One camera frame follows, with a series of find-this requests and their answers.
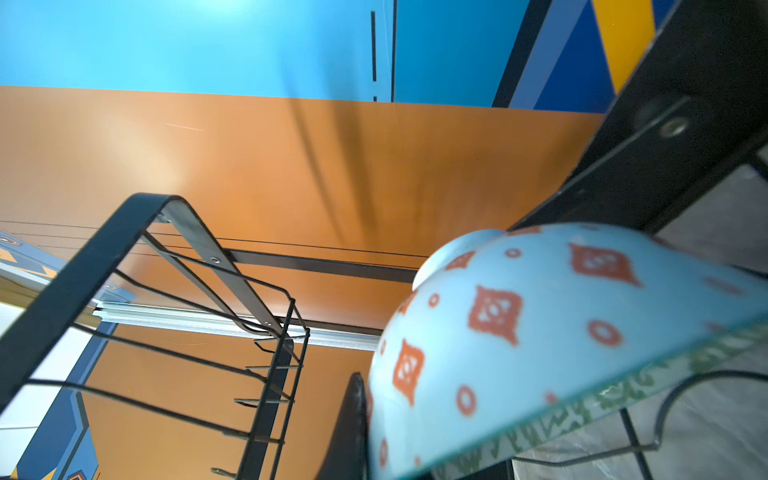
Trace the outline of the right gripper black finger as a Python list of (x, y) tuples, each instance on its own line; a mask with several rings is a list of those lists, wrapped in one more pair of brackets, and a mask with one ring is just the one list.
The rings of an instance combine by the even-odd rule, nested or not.
[(369, 478), (367, 390), (359, 372), (351, 375), (316, 480)]

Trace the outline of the green patterned ceramic bowl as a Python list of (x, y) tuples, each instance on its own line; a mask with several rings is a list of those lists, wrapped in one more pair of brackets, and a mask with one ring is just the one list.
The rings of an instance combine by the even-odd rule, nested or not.
[(486, 230), (438, 250), (368, 374), (373, 479), (458, 479), (767, 336), (767, 283), (641, 232)]

